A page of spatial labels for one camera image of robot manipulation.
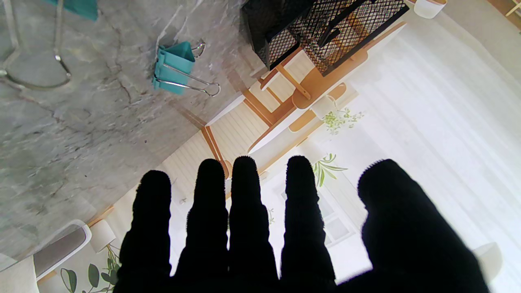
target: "binder clip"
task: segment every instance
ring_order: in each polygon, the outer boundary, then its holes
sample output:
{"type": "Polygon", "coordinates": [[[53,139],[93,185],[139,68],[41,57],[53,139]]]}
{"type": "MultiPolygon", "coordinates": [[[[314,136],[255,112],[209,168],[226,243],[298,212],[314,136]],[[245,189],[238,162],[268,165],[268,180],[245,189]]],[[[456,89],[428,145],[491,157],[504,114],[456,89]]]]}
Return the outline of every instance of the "binder clip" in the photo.
{"type": "Polygon", "coordinates": [[[33,84],[27,81],[23,81],[21,79],[17,79],[9,73],[9,66],[15,59],[20,55],[20,42],[18,40],[18,26],[15,20],[15,14],[13,12],[13,6],[11,4],[11,0],[4,0],[4,9],[7,20],[7,28],[9,31],[9,37],[11,39],[11,44],[13,46],[13,50],[9,54],[9,56],[2,62],[0,65],[0,79],[6,79],[8,83],[13,85],[16,88],[23,89],[31,89],[35,91],[50,91],[57,88],[60,88],[69,83],[71,80],[72,74],[70,73],[69,68],[61,58],[61,37],[62,37],[62,29],[63,29],[63,10],[64,10],[64,1],[65,0],[57,0],[56,2],[56,19],[54,26],[54,59],[61,65],[63,70],[65,71],[65,80],[53,84],[50,86],[40,86],[38,84],[33,84]]]}
{"type": "Polygon", "coordinates": [[[160,46],[157,52],[156,68],[152,80],[154,89],[164,89],[176,94],[182,94],[184,89],[191,89],[203,92],[210,97],[218,95],[221,91],[221,86],[218,83],[206,82],[190,75],[195,58],[203,53],[204,46],[204,42],[195,48],[191,48],[189,42],[183,42],[169,48],[160,46]],[[194,56],[192,51],[201,48],[201,53],[194,56]],[[215,89],[212,89],[212,93],[210,93],[206,89],[189,86],[187,85],[189,78],[207,86],[212,86],[215,89]]]}

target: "white wall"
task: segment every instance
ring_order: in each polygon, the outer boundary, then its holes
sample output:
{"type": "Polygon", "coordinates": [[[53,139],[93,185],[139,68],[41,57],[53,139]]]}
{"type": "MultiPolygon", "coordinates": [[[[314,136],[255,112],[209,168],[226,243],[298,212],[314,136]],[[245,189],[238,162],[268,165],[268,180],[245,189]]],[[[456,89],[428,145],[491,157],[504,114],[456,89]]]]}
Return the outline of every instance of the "white wall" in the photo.
{"type": "Polygon", "coordinates": [[[475,37],[516,80],[521,80],[519,29],[492,4],[486,0],[449,1],[443,12],[475,37]]]}

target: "wooden chair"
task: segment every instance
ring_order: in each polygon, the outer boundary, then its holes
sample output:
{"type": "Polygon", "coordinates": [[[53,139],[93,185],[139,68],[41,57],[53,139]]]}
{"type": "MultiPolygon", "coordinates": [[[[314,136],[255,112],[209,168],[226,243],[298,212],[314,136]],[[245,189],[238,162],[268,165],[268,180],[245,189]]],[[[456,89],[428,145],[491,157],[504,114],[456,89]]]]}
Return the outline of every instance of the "wooden chair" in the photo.
{"type": "Polygon", "coordinates": [[[512,2],[515,3],[515,6],[509,12],[507,12],[505,16],[509,16],[510,14],[514,13],[516,10],[521,9],[521,0],[512,0],[512,2]]]}

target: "potted plant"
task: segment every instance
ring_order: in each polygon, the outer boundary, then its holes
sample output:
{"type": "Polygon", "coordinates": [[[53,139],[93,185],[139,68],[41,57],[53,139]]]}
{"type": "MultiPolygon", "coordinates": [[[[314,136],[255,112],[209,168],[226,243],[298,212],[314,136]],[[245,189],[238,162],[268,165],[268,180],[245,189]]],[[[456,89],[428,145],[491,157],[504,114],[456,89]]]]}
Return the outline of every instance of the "potted plant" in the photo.
{"type": "Polygon", "coordinates": [[[336,179],[336,176],[332,172],[341,172],[347,170],[347,168],[331,165],[335,158],[337,158],[337,155],[329,154],[329,157],[325,156],[313,165],[313,172],[315,173],[315,179],[317,180],[318,187],[322,187],[326,175],[336,179]]]}
{"type": "MultiPolygon", "coordinates": [[[[107,258],[107,267],[103,268],[102,270],[106,270],[106,272],[100,273],[97,266],[94,264],[89,264],[89,268],[87,270],[87,275],[89,278],[89,283],[91,284],[91,289],[89,291],[82,290],[82,293],[99,293],[99,292],[109,292],[114,290],[114,286],[118,280],[116,274],[119,270],[119,257],[117,254],[115,254],[113,248],[118,249],[114,247],[113,245],[107,245],[108,250],[108,258],[107,258]],[[95,288],[98,288],[100,285],[100,276],[103,280],[108,282],[108,286],[93,291],[95,288]]],[[[62,268],[60,270],[60,276],[61,280],[63,281],[65,288],[67,288],[67,291],[70,293],[75,293],[76,286],[77,286],[77,275],[76,272],[73,270],[68,270],[66,268],[62,268]],[[67,286],[67,283],[65,282],[65,274],[68,276],[69,284],[67,286]]]]}
{"type": "Polygon", "coordinates": [[[331,135],[337,135],[338,130],[342,128],[342,126],[348,125],[349,128],[353,128],[354,124],[362,117],[364,117],[362,112],[351,114],[351,110],[346,109],[345,111],[330,111],[329,114],[322,118],[322,121],[326,124],[331,135]]]}

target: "gray marble desk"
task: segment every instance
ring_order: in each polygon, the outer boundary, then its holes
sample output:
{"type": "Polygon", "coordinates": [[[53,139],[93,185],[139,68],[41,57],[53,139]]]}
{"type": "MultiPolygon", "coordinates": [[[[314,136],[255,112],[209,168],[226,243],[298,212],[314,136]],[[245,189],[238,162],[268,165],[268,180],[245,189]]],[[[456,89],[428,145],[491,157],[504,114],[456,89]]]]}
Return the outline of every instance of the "gray marble desk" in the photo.
{"type": "MultiPolygon", "coordinates": [[[[96,22],[64,13],[62,56],[72,81],[51,92],[0,83],[1,259],[20,261],[71,220],[105,210],[255,82],[250,74],[263,64],[246,37],[243,2],[100,0],[96,22]],[[207,47],[193,75],[219,82],[221,93],[154,91],[157,45],[199,39],[207,47]]],[[[13,5],[23,47],[13,75],[61,81],[52,55],[55,7],[13,5]]],[[[5,58],[3,9],[0,40],[5,58]]]]}

